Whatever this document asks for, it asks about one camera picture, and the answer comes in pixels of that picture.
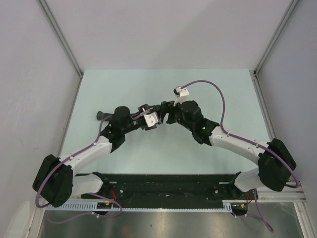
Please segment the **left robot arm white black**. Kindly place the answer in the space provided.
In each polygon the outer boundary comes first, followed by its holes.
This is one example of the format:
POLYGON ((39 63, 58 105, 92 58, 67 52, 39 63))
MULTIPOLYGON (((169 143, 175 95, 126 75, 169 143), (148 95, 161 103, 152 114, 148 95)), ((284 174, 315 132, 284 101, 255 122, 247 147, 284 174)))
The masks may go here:
POLYGON ((132 114, 128 107, 119 106, 112 114, 97 112, 96 118, 100 123, 107 122, 107 126, 99 126, 96 139, 85 147, 68 155, 56 157, 46 156, 35 177, 32 188, 36 191, 35 204, 41 205, 40 198, 48 205, 59 207, 78 192, 93 193, 98 198, 109 194, 109 185, 96 174, 90 174, 81 179, 75 176, 96 159, 107 156, 117 150, 124 142, 125 135, 138 129, 153 129, 161 123, 161 105, 147 104, 138 108, 132 114))

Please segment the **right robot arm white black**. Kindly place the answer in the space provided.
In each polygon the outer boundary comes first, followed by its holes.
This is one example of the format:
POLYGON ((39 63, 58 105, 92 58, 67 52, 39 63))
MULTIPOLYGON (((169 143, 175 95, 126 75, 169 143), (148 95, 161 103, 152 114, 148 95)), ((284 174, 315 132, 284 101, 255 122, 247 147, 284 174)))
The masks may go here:
POLYGON ((240 199, 247 191, 267 187, 281 192, 287 186, 296 163, 285 144, 279 139, 271 142, 250 140, 242 136, 224 132, 217 122, 205 118, 195 101, 175 104, 162 102, 160 119, 167 116, 167 124, 178 123, 189 130, 196 142, 226 149, 238 154, 257 168, 247 172, 238 172, 229 185, 229 195, 240 199))

